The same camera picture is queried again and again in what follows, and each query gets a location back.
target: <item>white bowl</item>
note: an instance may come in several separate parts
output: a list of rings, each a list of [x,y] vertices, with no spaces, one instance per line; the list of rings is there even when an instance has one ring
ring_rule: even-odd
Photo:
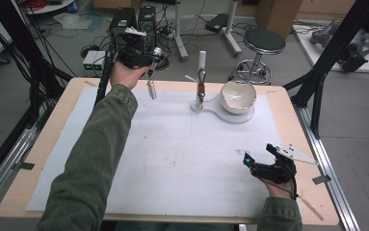
[[[232,114],[249,112],[255,100],[255,88],[248,83],[230,81],[221,88],[220,103]]]

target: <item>black metal frame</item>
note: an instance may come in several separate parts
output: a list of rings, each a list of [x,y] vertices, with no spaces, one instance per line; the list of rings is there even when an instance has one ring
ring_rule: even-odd
[[[43,57],[12,1],[0,0],[0,22],[12,38],[14,45],[28,63],[29,74],[31,76],[31,105],[0,147],[1,165],[23,130],[35,124],[39,119],[40,105],[43,103],[44,99],[59,99],[62,95],[65,88],[59,84],[56,76],[65,81],[69,81],[72,76],[61,71]],[[0,39],[0,41],[3,45],[7,45],[3,40]],[[5,48],[10,53],[12,52],[10,46]],[[40,94],[40,88],[45,89],[46,95]]]
[[[307,107],[307,101],[314,94],[310,129],[318,140],[325,79],[367,19],[369,19],[369,0],[356,0],[313,68],[301,78],[283,86],[286,90],[290,90],[302,85],[291,97],[292,103],[300,108]]]

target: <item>white paper sheet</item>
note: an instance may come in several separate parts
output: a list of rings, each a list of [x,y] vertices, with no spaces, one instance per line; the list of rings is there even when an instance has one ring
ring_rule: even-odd
[[[268,193],[243,165],[245,151],[272,164],[266,144],[280,145],[266,96],[253,118],[222,122],[191,111],[195,93],[134,90],[139,101],[108,197],[108,214],[259,217]],[[49,155],[27,211],[43,211],[53,179],[64,171],[71,147],[91,111],[96,88],[85,88]],[[212,99],[216,93],[208,93]]]

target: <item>human hand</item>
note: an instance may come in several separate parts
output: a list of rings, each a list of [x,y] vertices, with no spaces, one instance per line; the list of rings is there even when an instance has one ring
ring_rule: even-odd
[[[291,199],[292,184],[289,182],[276,184],[273,181],[259,178],[259,180],[266,186],[270,197],[279,197]]]
[[[110,85],[124,85],[130,90],[136,87],[137,82],[144,73],[150,70],[150,66],[144,66],[139,69],[130,69],[120,62],[116,62],[110,76]]]

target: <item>wooden table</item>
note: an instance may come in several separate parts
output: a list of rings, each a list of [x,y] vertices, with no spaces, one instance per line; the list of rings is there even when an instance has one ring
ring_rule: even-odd
[[[26,163],[35,164],[31,170],[20,169],[11,184],[7,194],[0,204],[0,217],[5,218],[40,218],[40,212],[28,212],[26,207],[37,185],[43,165],[53,149],[57,138],[71,114],[80,92],[85,87],[97,87],[99,79],[72,79],[55,110],[46,122],[33,149],[26,159]],[[136,89],[145,89],[146,81],[139,81]],[[156,81],[158,90],[195,90],[195,84],[189,82]],[[219,92],[222,84],[206,84],[207,91]],[[301,151],[312,153],[307,143],[303,129],[295,114],[286,90],[282,87],[255,86],[257,94],[266,95],[277,127],[282,145],[293,143]],[[339,219],[333,203],[324,184],[315,185],[313,178],[320,175],[318,167],[300,162],[297,166],[296,179],[298,182],[298,203],[303,214],[303,224],[335,225]],[[105,219],[131,219],[124,215],[105,215]],[[185,218],[143,216],[143,220],[153,221],[189,221],[189,222],[230,222],[251,223],[253,218],[197,218],[191,215]]]

